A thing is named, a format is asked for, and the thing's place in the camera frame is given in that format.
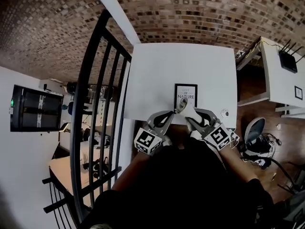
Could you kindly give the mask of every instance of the person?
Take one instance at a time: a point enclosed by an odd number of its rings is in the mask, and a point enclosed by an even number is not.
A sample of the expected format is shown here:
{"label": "person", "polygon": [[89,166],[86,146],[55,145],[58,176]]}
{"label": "person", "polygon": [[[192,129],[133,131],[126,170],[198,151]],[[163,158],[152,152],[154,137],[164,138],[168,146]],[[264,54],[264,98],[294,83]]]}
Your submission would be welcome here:
{"label": "person", "polygon": [[230,146],[219,151],[224,163],[193,135],[158,149],[139,152],[79,228],[273,227],[271,196]]}
{"label": "person", "polygon": [[[63,105],[61,106],[61,109],[62,109],[62,110],[68,109],[68,113],[69,113],[70,115],[72,115],[73,102],[70,102],[68,106],[65,105],[65,104],[63,104]],[[88,109],[88,107],[87,107],[87,106],[84,106],[84,107],[83,107],[83,111],[82,111],[82,114],[83,114],[83,115],[92,115],[92,111],[86,111],[85,109]]]}

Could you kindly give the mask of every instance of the cable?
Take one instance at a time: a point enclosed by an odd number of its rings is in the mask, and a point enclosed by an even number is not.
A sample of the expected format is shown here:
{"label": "cable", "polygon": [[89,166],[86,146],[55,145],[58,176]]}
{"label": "cable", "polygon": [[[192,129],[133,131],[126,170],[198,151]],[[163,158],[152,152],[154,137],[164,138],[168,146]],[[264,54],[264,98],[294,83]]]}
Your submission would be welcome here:
{"label": "cable", "polygon": [[256,48],[259,44],[261,45],[262,42],[268,44],[269,46],[278,46],[278,47],[281,47],[280,45],[277,45],[277,44],[270,45],[270,44],[267,43],[266,41],[260,39],[260,41],[257,42],[257,43],[255,44],[254,48],[250,49],[249,53],[245,56],[245,58],[247,58],[247,57],[255,50],[255,48]]}
{"label": "cable", "polygon": [[280,165],[280,163],[278,163],[275,159],[272,159],[272,158],[269,158],[269,157],[261,157],[261,156],[258,156],[258,155],[253,155],[253,156],[250,156],[248,155],[248,159],[249,160],[252,160],[252,161],[256,161],[258,159],[265,159],[265,160],[270,160],[272,162],[274,162],[281,170],[282,172],[284,173],[284,175],[290,180],[291,184],[295,187],[295,188],[298,188],[298,185],[293,181],[293,179],[291,178],[291,176],[287,173],[287,171]]}
{"label": "cable", "polygon": [[82,124],[87,125],[88,127],[90,127],[90,125],[88,125],[87,123],[82,123]]}
{"label": "cable", "polygon": [[[60,193],[59,190],[58,190],[58,194],[59,194],[59,199],[61,200],[61,193]],[[71,225],[70,225],[70,223],[69,223],[69,221],[68,221],[68,217],[67,217],[67,215],[66,215],[66,211],[65,211],[63,205],[62,205],[61,207],[62,207],[63,213],[65,214],[65,217],[66,217],[66,220],[67,220],[67,222],[68,222],[68,225],[69,225],[70,229],[72,229],[72,228],[71,228]]]}
{"label": "cable", "polygon": [[[53,203],[52,190],[51,190],[51,182],[49,183],[49,185],[50,185],[51,201],[52,201],[52,204],[54,204],[54,203]],[[58,224],[58,220],[57,220],[57,216],[56,216],[55,210],[53,210],[53,212],[54,212],[54,216],[55,216],[55,219],[56,219],[56,223],[57,223],[58,229],[61,229],[61,228],[59,227],[59,224]]]}
{"label": "cable", "polygon": [[[228,128],[227,131],[232,133],[232,132],[235,132],[235,131],[236,131],[236,128],[235,128],[233,131],[232,131],[230,128]],[[238,145],[238,143],[239,143],[239,140],[237,140],[236,145],[233,146],[233,147],[231,147],[231,149],[235,148],[235,147]]]}
{"label": "cable", "polygon": [[273,155],[276,152],[276,145],[278,144],[279,146],[282,145],[282,141],[278,138],[276,138],[273,134],[271,133],[265,133],[263,134],[263,137],[266,139],[266,141],[271,144],[274,148],[273,154],[271,156],[271,158],[273,158]]}
{"label": "cable", "polygon": [[84,119],[84,121],[82,122],[83,124],[85,124],[84,122],[86,121],[86,119],[89,117],[89,115],[87,115],[87,117]]}
{"label": "cable", "polygon": [[273,157],[273,155],[275,154],[275,150],[276,150],[276,144],[274,142],[274,136],[271,135],[272,140],[270,139],[270,137],[268,136],[268,134],[263,134],[263,139],[270,145],[270,147],[272,148],[273,154],[271,155],[271,158]]}
{"label": "cable", "polygon": [[[54,188],[54,194],[55,194],[56,202],[58,202],[57,201],[57,196],[56,196],[56,190],[55,190],[55,184],[54,183],[53,183],[53,188]],[[61,217],[61,222],[63,224],[63,227],[66,229],[66,226],[65,226],[65,223],[63,223],[63,219],[62,219],[62,216],[61,216],[61,211],[59,210],[59,208],[58,208],[58,213],[59,213],[59,216]]]}

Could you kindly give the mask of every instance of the white object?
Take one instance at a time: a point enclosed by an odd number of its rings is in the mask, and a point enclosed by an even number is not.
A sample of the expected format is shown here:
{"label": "white object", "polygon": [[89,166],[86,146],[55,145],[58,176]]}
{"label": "white object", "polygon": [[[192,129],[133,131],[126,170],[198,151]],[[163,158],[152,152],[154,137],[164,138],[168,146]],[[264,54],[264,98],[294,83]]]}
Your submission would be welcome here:
{"label": "white object", "polygon": [[[238,106],[253,104],[263,100],[270,100],[272,102],[290,105],[291,108],[286,106],[285,110],[296,109],[298,107],[304,108],[305,97],[303,97],[303,100],[295,97],[295,95],[301,95],[300,90],[295,91],[295,86],[302,90],[305,89],[305,59],[301,59],[296,64],[298,72],[292,73],[281,67],[278,51],[281,49],[282,45],[264,37],[262,37],[261,40],[263,42],[257,47],[261,47],[266,78],[266,92],[242,100],[238,102]],[[297,53],[294,54],[294,57],[296,61],[301,58]],[[237,66],[238,70],[240,69],[240,65],[243,65],[243,62]]]}
{"label": "white object", "polygon": [[283,107],[275,108],[276,112],[282,112],[286,110],[289,110],[289,113],[281,115],[281,117],[305,119],[305,108],[298,108],[296,106],[291,106],[286,104]]}
{"label": "white object", "polygon": [[94,139],[98,142],[98,145],[101,146],[102,144],[102,137],[98,132],[94,133]]}
{"label": "white object", "polygon": [[227,109],[223,109],[221,111],[221,116],[223,117],[223,119],[226,119],[229,117],[229,111]]}
{"label": "white object", "polygon": [[[124,117],[147,121],[153,113],[173,110],[176,83],[198,85],[197,108],[213,111],[227,128],[236,128],[237,82],[234,51],[210,45],[135,45]],[[223,109],[230,113],[226,119],[221,116]],[[172,123],[185,125],[186,121],[176,114]]]}
{"label": "white object", "polygon": [[122,7],[120,6],[118,0],[101,0],[101,2],[117,22],[121,30],[124,32],[129,42],[133,46],[135,44],[141,43],[137,33],[135,32]]}
{"label": "white object", "polygon": [[179,105],[177,106],[177,112],[183,117],[192,118],[198,123],[202,122],[201,116],[196,113],[194,107],[186,98],[181,99]]}
{"label": "white object", "polygon": [[[93,151],[96,157],[93,158],[93,161],[97,160],[100,156],[100,149],[94,149]],[[81,142],[80,148],[80,162],[81,165],[89,162],[89,141]]]}
{"label": "white object", "polygon": [[[71,96],[68,94],[64,95],[62,104],[69,105],[70,102],[71,102]],[[87,111],[92,110],[92,104],[85,104],[85,105],[89,107],[89,109]],[[96,116],[96,122],[95,122],[96,127],[102,126],[103,117],[104,117],[104,111],[103,111],[104,105],[105,105],[104,101],[99,101],[98,114]],[[114,102],[110,102],[110,104],[109,104],[107,126],[112,124],[114,105],[115,105]],[[71,122],[71,115],[68,113],[68,110],[62,110],[61,125],[66,122]],[[91,115],[88,116],[88,115],[84,114],[82,116],[81,127],[85,130],[86,128],[90,128],[90,125],[91,125]],[[70,136],[69,132],[60,132],[61,146],[67,150],[70,150],[70,137],[71,136]]]}
{"label": "white object", "polygon": [[163,147],[164,146],[173,146],[173,143],[168,136],[165,135],[164,138],[165,138],[165,141],[162,142]]}
{"label": "white object", "polygon": [[199,141],[203,141],[200,132],[197,130],[194,130],[191,132],[191,137],[193,137]]}
{"label": "white object", "polygon": [[264,159],[258,159],[254,161],[254,163],[257,163],[259,166],[263,166],[266,163],[266,161]]}

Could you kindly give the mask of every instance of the staircase railing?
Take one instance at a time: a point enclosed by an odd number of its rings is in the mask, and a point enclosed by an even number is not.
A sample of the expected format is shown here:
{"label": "staircase railing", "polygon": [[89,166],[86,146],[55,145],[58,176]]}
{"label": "staircase railing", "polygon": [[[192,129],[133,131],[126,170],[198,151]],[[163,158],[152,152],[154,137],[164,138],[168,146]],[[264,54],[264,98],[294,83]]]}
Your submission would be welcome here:
{"label": "staircase railing", "polygon": [[[83,58],[81,64],[81,71],[79,73],[79,78],[77,81],[77,87],[74,95],[74,103],[72,110],[72,118],[71,118],[71,140],[70,140],[70,166],[71,166],[71,182],[73,189],[73,197],[75,203],[76,213],[71,214],[73,220],[77,225],[81,223],[86,215],[89,213],[88,207],[83,203],[83,197],[90,194],[91,208],[94,206],[94,190],[98,187],[100,188],[100,193],[103,192],[103,184],[108,182],[108,189],[111,189],[111,179],[117,179],[118,173],[121,171],[121,167],[119,166],[119,155],[120,155],[120,144],[121,144],[121,134],[122,134],[122,124],[123,124],[123,112],[125,105],[125,97],[126,97],[126,88],[123,93],[122,99],[122,114],[120,116],[120,124],[119,131],[117,135],[117,147],[116,147],[116,159],[115,159],[115,167],[112,169],[112,153],[113,153],[113,145],[114,145],[114,133],[116,128],[116,119],[117,112],[119,107],[119,101],[122,91],[122,83],[123,78],[126,71],[127,62],[131,62],[131,55],[124,49],[124,47],[115,39],[115,37],[106,29],[107,22],[111,18],[111,14],[104,10],[100,15],[96,26],[91,35],[89,44],[86,49],[85,56]],[[85,98],[87,96],[88,91],[88,83],[89,77],[92,70],[93,61],[100,43],[101,38],[104,38],[108,44],[106,47],[106,51],[104,53],[104,57],[102,59],[102,65],[96,85],[96,92],[94,95],[93,108],[92,108],[92,117],[91,117],[91,127],[90,127],[90,139],[89,139],[89,185],[81,188],[81,165],[80,165],[80,143],[81,136],[79,135],[81,130],[82,123],[82,111],[85,103]],[[101,132],[101,147],[100,147],[100,165],[99,165],[99,178],[94,182],[93,181],[93,149],[94,149],[94,132],[95,132],[95,122],[97,116],[98,103],[101,93],[102,82],[105,74],[105,69],[107,66],[107,61],[109,58],[111,48],[116,49],[116,55],[114,58],[114,62],[112,65],[112,71],[110,75],[110,80],[108,84],[108,91],[105,96],[105,106],[103,111],[103,123],[102,123],[102,132]],[[106,135],[106,125],[107,125],[107,117],[110,100],[112,98],[113,93],[113,82],[115,73],[117,70],[117,65],[119,62],[119,57],[123,56],[122,70],[120,73],[119,83],[118,83],[118,97],[116,98],[116,102],[114,105],[113,111],[113,119],[112,119],[112,129],[110,136],[110,145],[109,145],[109,164],[108,164],[108,174],[103,175],[103,160],[104,160],[104,140]],[[51,179],[44,180],[44,183],[51,182]],[[67,198],[63,198],[55,203],[45,207],[44,211],[49,213],[51,211],[55,211],[59,207],[68,203]]]}

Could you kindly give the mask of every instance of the white table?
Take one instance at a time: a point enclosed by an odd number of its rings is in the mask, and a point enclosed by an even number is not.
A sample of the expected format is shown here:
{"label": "white table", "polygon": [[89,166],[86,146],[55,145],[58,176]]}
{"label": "white table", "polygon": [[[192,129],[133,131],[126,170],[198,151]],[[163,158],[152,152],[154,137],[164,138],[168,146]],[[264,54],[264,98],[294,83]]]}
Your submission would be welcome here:
{"label": "white table", "polygon": [[[173,110],[175,83],[197,84],[197,107],[213,111],[227,128],[236,128],[234,51],[200,44],[135,45],[124,118],[146,121],[158,111]],[[223,109],[229,112],[226,119],[221,115]],[[186,124],[178,115],[172,123]]]}
{"label": "white table", "polygon": [[[109,157],[109,149],[106,148],[104,150],[104,156]],[[93,160],[97,160],[100,158],[100,150],[93,150]],[[84,188],[89,185],[89,171],[85,170],[82,165],[81,166],[81,188]],[[49,162],[49,167],[56,176],[56,178],[60,181],[60,183],[68,190],[71,195],[73,195],[72,189],[72,180],[71,180],[71,167],[70,167],[70,156],[64,158],[52,159]],[[103,190],[106,191],[108,189],[107,182],[103,184]],[[96,199],[100,194],[100,189],[97,188],[94,190],[94,199]],[[86,195],[83,197],[84,205],[91,207],[90,195]]]}
{"label": "white table", "polygon": [[[280,58],[278,52],[282,45],[262,37],[262,43],[257,46],[257,49],[253,51],[246,59],[242,60],[236,67],[237,70],[241,70],[259,51],[262,52],[265,80],[266,80],[266,92],[254,96],[252,98],[242,100],[238,102],[238,106],[244,106],[248,104],[257,103],[263,100],[269,100],[276,103],[286,104],[288,106],[276,108],[276,111],[292,110],[305,107],[305,96],[303,100],[295,97],[295,86],[303,90],[305,94],[305,59],[301,59],[297,63],[298,72],[292,73],[281,67]],[[301,56],[297,53],[294,54],[295,60],[299,60]]]}

